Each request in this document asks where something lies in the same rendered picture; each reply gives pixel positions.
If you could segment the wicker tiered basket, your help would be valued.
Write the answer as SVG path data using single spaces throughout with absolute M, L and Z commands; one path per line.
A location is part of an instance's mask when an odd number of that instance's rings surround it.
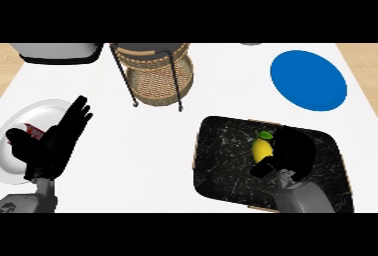
M 134 98 L 162 107 L 179 104 L 194 84 L 190 43 L 111 43 L 110 49 Z

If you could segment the white appliance with black base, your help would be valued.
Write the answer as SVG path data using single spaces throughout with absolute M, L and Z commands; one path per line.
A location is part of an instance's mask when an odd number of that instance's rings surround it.
M 12 43 L 27 63 L 79 65 L 94 63 L 103 52 L 103 43 Z

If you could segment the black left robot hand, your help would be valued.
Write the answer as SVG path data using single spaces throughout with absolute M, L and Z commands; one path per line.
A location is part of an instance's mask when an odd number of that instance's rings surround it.
M 7 131 L 12 154 L 27 163 L 26 180 L 33 181 L 38 178 L 55 180 L 61 176 L 92 117 L 88 98 L 79 96 L 60 124 L 49 128 L 41 140 L 18 128 Z

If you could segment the blue round plate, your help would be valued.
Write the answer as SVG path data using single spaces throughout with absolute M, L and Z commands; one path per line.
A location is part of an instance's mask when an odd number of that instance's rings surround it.
M 348 98 L 348 83 L 336 65 L 318 54 L 292 50 L 271 64 L 271 78 L 284 98 L 311 111 L 337 109 Z

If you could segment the white round plate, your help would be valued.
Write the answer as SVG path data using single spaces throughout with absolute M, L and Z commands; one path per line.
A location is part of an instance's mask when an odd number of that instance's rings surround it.
M 24 184 L 27 164 L 12 155 L 12 143 L 7 137 L 7 131 L 17 123 L 30 123 L 41 130 L 46 131 L 57 125 L 72 106 L 72 103 L 58 100 L 43 100 L 27 106 L 10 118 L 0 127 L 0 182 L 5 184 Z

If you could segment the yellow lemon with green leaf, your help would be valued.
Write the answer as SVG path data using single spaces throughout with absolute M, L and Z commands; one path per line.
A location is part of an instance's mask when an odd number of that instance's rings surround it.
M 274 148 L 269 140 L 274 135 L 268 131 L 256 133 L 258 137 L 253 140 L 252 154 L 256 162 L 261 162 L 268 156 L 274 155 Z

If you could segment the black marbled tray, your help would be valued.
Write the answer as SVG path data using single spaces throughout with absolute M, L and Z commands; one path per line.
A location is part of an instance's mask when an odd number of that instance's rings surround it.
M 210 116 L 203 120 L 194 163 L 194 186 L 207 198 L 277 211 L 277 174 L 252 175 L 253 140 L 262 131 L 275 134 L 280 124 Z M 354 198 L 339 145 L 323 131 L 296 128 L 315 142 L 314 169 L 303 181 L 323 188 L 337 213 L 354 213 Z

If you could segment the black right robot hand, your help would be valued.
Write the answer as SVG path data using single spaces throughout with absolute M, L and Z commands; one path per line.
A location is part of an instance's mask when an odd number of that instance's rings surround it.
M 317 146 L 312 138 L 296 128 L 283 126 L 269 140 L 274 155 L 256 162 L 250 173 L 264 178 L 272 171 L 289 169 L 296 172 L 293 179 L 300 181 L 312 172 Z

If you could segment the red and white can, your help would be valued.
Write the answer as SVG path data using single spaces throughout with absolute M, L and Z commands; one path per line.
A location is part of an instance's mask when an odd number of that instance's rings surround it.
M 30 138 L 41 140 L 45 135 L 45 131 L 41 130 L 33 124 L 30 123 L 17 123 L 12 127 L 12 130 L 20 130 L 23 134 L 29 135 Z

